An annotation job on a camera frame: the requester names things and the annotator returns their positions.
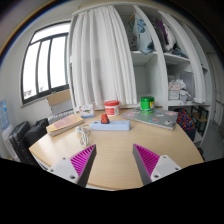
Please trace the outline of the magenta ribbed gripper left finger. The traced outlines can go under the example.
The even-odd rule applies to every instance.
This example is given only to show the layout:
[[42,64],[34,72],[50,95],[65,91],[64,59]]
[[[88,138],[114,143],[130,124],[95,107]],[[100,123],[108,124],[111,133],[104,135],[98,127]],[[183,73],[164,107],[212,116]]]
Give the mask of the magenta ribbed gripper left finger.
[[70,158],[63,157],[48,171],[81,187],[86,187],[95,156],[96,145],[92,145]]

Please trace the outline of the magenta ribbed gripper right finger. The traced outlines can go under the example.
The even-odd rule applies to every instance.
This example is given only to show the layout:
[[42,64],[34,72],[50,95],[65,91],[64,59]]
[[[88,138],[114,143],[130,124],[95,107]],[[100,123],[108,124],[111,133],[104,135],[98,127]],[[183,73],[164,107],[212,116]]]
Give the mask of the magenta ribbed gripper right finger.
[[143,185],[148,185],[181,169],[168,155],[159,156],[137,144],[133,145],[133,155]]

